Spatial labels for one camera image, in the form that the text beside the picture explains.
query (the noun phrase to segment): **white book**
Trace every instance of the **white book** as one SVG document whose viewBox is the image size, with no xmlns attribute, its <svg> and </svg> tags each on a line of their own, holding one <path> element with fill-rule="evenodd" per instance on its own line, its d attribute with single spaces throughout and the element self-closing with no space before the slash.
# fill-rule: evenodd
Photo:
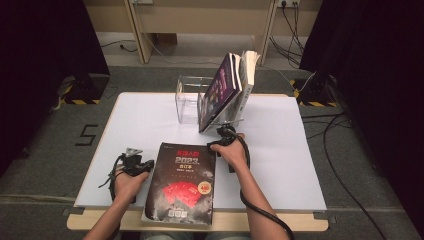
<svg viewBox="0 0 424 240">
<path fill-rule="evenodd" d="M 247 100 L 255 85 L 256 62 L 260 55 L 255 51 L 243 52 L 240 58 L 239 76 L 242 86 L 242 92 L 237 96 L 234 103 L 234 115 L 232 120 L 242 119 L 243 110 L 246 107 Z"/>
</svg>

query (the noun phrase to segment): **gray carpet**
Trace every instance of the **gray carpet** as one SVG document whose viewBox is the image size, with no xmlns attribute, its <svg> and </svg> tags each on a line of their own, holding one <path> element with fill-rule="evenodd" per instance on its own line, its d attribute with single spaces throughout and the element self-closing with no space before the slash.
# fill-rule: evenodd
<svg viewBox="0 0 424 240">
<path fill-rule="evenodd" d="M 62 105 L 39 129 L 29 157 L 16 159 L 0 179 L 0 239 L 81 239 L 68 230 L 73 205 L 91 158 L 121 92 L 174 92 L 178 76 L 214 75 L 214 69 L 110 67 L 111 78 L 98 105 Z M 289 79 L 308 73 L 285 71 Z M 255 93 L 293 96 L 290 85 L 273 70 L 258 70 Z M 340 107 L 300 107 L 302 116 L 339 113 Z M 328 207 L 330 228 L 322 233 L 296 233 L 297 239 L 381 239 L 371 221 L 343 189 L 323 147 L 322 131 L 331 117 L 304 119 L 314 165 Z M 331 164 L 351 194 L 368 210 L 388 239 L 420 239 L 386 179 L 373 168 L 355 128 L 346 116 L 327 133 Z M 80 137 L 84 126 L 90 138 Z M 30 198 L 41 195 L 38 199 Z"/>
</svg>

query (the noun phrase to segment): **power outlet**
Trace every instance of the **power outlet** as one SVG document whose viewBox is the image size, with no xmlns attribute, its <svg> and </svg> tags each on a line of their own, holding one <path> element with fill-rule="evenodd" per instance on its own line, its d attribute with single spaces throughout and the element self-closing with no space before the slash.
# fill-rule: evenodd
<svg viewBox="0 0 424 240">
<path fill-rule="evenodd" d="M 277 7 L 283 7 L 282 2 L 286 2 L 286 8 L 294 8 L 297 3 L 297 7 L 299 7 L 300 0 L 278 0 Z"/>
</svg>

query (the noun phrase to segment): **person's leg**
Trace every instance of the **person's leg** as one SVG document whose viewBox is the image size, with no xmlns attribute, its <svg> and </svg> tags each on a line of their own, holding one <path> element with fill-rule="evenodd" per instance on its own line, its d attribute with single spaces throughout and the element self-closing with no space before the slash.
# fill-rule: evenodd
<svg viewBox="0 0 424 240">
<path fill-rule="evenodd" d="M 191 232 L 142 232 L 143 240 L 193 240 Z"/>
<path fill-rule="evenodd" d="M 251 240 L 249 232 L 210 232 L 205 240 Z"/>
</svg>

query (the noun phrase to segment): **book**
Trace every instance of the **book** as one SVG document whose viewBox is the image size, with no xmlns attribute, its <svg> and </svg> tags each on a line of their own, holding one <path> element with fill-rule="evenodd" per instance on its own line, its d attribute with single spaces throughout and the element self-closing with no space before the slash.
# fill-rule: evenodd
<svg viewBox="0 0 424 240">
<path fill-rule="evenodd" d="M 142 220 L 211 225 L 215 164 L 207 146 L 162 143 Z"/>
<path fill-rule="evenodd" d="M 224 109 L 242 91 L 238 77 L 236 54 L 225 55 L 209 87 L 201 97 L 199 109 L 199 132 L 205 132 L 211 124 L 219 119 Z"/>
<path fill-rule="evenodd" d="M 233 110 L 231 111 L 232 115 L 230 117 L 231 121 L 242 119 L 243 110 L 255 85 L 256 62 L 259 57 L 260 55 L 255 51 L 246 51 L 243 52 L 240 58 L 239 76 L 242 92 L 234 100 Z"/>
</svg>

